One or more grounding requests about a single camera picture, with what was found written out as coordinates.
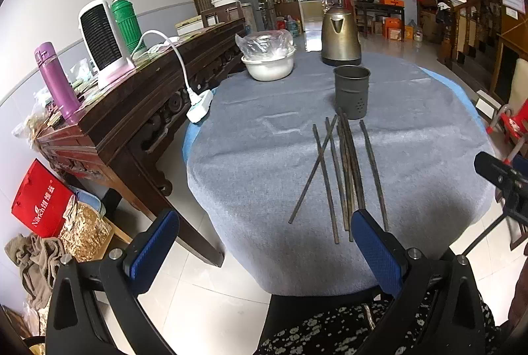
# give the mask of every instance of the metal bolt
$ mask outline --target metal bolt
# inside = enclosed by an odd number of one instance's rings
[[[462,266],[466,266],[469,264],[469,260],[466,258],[465,255],[457,255],[457,261]]]
[[[114,248],[110,251],[110,253],[108,254],[108,256],[110,257],[110,259],[112,260],[117,260],[119,258],[121,258],[121,255],[123,255],[123,251],[119,248]]]
[[[66,265],[68,264],[71,260],[73,259],[73,257],[71,256],[71,254],[64,254],[63,256],[61,256],[61,263]]]
[[[418,248],[409,248],[409,249],[407,249],[407,254],[413,260],[419,260],[422,257],[422,253],[420,252],[420,249],[418,249]]]

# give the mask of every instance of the red bag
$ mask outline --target red bag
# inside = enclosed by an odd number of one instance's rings
[[[11,206],[11,213],[40,237],[56,237],[73,192],[35,158]]]

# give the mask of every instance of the space heater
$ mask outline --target space heater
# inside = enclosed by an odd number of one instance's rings
[[[134,63],[106,0],[94,0],[81,9],[79,29],[88,54],[99,70],[100,89],[134,70]]]

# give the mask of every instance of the gray tablecloth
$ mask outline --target gray tablecloth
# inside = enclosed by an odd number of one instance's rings
[[[473,168],[488,137],[455,94],[402,59],[364,53],[370,77],[369,130],[392,233],[403,247],[439,257],[488,210],[493,187]],[[320,167],[292,225],[288,218],[335,111],[332,67],[298,53],[274,82],[246,72],[225,80],[191,149],[188,185],[226,248],[267,292],[338,295],[376,284],[344,232],[329,147],[325,160],[340,229],[334,244]],[[358,121],[350,121],[366,207],[382,223]]]

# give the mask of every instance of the white power cord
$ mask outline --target white power cord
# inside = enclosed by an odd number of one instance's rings
[[[182,56],[180,55],[180,53],[178,52],[178,49],[176,48],[175,44],[165,35],[163,34],[162,32],[160,31],[157,31],[157,30],[147,30],[145,31],[141,37],[139,38],[139,42],[136,46],[136,48],[134,49],[134,51],[132,51],[131,55],[134,55],[134,53],[139,49],[139,47],[141,46],[141,42],[143,41],[143,38],[148,35],[149,33],[155,33],[159,36],[161,36],[163,39],[165,39],[168,44],[172,47],[173,51],[176,53],[176,55],[178,56],[178,60],[180,61],[180,64],[181,64],[181,69],[183,70],[183,79],[185,81],[185,86],[187,87],[187,93],[189,93],[189,99],[191,100],[191,106],[194,106],[195,104],[198,104],[200,102],[200,96],[198,94],[196,94],[193,89],[191,88],[191,86],[189,85],[189,81],[187,80],[187,70],[185,70],[185,64],[183,63],[183,59],[182,59]]]

